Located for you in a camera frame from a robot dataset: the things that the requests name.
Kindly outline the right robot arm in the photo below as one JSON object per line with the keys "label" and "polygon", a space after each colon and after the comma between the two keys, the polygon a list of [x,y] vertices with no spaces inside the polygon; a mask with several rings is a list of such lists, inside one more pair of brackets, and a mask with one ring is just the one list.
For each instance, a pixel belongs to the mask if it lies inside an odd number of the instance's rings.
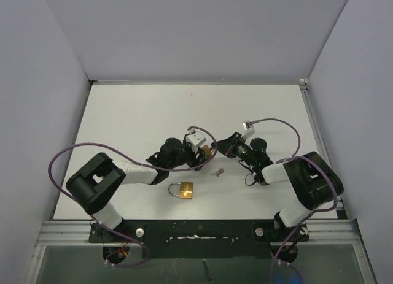
{"label": "right robot arm", "polygon": [[299,222],[344,191],[340,178],[317,152],[274,163],[267,154],[268,144],[264,139],[253,138],[247,144],[238,132],[212,146],[227,158],[244,162],[255,183],[288,182],[292,186],[293,202],[274,216],[273,232],[280,240],[288,240]]}

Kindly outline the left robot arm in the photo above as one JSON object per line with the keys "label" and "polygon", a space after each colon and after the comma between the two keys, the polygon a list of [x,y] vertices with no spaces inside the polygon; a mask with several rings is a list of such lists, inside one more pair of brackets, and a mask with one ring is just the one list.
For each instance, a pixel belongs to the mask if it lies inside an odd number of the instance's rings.
{"label": "left robot arm", "polygon": [[184,140],[169,138],[160,150],[146,159],[148,166],[128,161],[114,161],[106,153],[98,153],[66,182],[66,189],[76,202],[95,220],[104,224],[103,234],[113,242],[125,234],[123,218],[110,203],[122,184],[156,185],[179,166],[199,170],[212,156],[206,139],[193,133]]}

